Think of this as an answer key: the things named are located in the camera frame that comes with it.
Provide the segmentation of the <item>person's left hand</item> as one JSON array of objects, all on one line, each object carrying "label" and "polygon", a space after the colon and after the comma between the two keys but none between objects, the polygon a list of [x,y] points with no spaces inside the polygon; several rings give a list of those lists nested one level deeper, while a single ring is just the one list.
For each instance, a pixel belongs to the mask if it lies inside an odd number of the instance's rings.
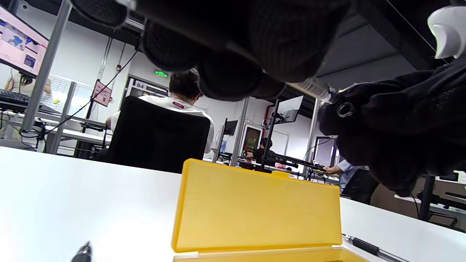
[{"label": "person's left hand", "polygon": [[158,68],[196,68],[199,90],[222,101],[278,97],[288,85],[329,99],[315,78],[349,0],[72,0],[89,20],[122,26],[146,18],[141,46]]}]

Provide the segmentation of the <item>person's right hand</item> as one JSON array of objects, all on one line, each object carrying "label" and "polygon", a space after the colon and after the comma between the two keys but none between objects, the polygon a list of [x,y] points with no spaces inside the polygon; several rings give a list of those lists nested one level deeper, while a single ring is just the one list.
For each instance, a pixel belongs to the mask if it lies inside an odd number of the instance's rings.
[{"label": "person's right hand", "polygon": [[336,135],[340,155],[368,166],[372,177],[408,197],[422,175],[465,170],[465,57],[434,70],[355,84],[340,91],[343,102],[325,103],[319,129]]}]

